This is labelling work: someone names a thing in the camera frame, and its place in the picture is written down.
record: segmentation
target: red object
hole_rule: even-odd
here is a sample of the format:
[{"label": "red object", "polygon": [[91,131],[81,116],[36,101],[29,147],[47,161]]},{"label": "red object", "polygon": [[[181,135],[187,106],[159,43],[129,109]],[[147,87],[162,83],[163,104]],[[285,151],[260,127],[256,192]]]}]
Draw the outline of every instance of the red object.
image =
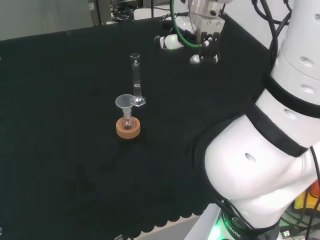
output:
[{"label": "red object", "polygon": [[320,196],[320,188],[319,188],[319,182],[318,180],[312,183],[310,187],[310,194],[314,196],[315,198],[319,198]]}]

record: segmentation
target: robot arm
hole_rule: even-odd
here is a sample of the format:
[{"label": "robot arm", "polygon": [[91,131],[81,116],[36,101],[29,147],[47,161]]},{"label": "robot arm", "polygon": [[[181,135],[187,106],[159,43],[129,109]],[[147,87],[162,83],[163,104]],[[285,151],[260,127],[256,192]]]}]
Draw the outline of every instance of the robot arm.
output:
[{"label": "robot arm", "polygon": [[[319,42],[320,1],[295,0],[267,88],[253,107],[258,118],[246,113],[206,149],[203,174],[256,229],[276,225],[289,204],[317,179],[308,148],[313,146],[320,159]],[[224,226],[222,231],[230,236]]]}]

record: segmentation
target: green cable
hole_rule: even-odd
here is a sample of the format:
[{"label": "green cable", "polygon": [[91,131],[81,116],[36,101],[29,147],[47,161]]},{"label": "green cable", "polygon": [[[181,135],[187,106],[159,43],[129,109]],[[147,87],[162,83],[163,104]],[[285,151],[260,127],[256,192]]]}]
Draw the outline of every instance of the green cable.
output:
[{"label": "green cable", "polygon": [[188,46],[188,47],[191,47],[191,48],[201,48],[202,47],[202,44],[192,44],[190,42],[188,42],[184,36],[182,36],[181,32],[179,31],[179,28],[176,24],[176,18],[175,18],[175,12],[174,12],[174,4],[175,3],[175,0],[171,0],[171,18],[172,18],[172,21],[173,21],[173,26],[174,26],[174,29],[176,31],[176,34],[178,35],[178,37],[180,38],[180,40],[183,42],[183,45],[185,46]]}]

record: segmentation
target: glass cylinder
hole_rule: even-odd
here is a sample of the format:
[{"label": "glass cylinder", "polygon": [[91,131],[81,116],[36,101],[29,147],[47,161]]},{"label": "glass cylinder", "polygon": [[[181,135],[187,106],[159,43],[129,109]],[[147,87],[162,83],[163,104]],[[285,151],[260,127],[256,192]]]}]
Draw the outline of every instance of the glass cylinder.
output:
[{"label": "glass cylinder", "polygon": [[130,56],[132,65],[133,93],[135,97],[135,106],[141,106],[146,103],[146,98],[141,92],[141,75],[140,75],[140,54],[133,53]]}]

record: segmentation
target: black tablecloth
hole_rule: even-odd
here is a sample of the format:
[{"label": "black tablecloth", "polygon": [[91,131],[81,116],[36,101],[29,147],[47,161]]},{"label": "black tablecloth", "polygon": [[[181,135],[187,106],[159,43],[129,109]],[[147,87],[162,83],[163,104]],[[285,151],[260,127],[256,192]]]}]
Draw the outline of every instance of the black tablecloth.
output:
[{"label": "black tablecloth", "polygon": [[[262,90],[266,50],[230,19],[219,64],[193,49],[156,49],[159,19],[0,42],[0,227],[3,240],[136,237],[209,200],[186,148]],[[132,94],[141,56],[141,134],[116,134],[115,99]]]}]

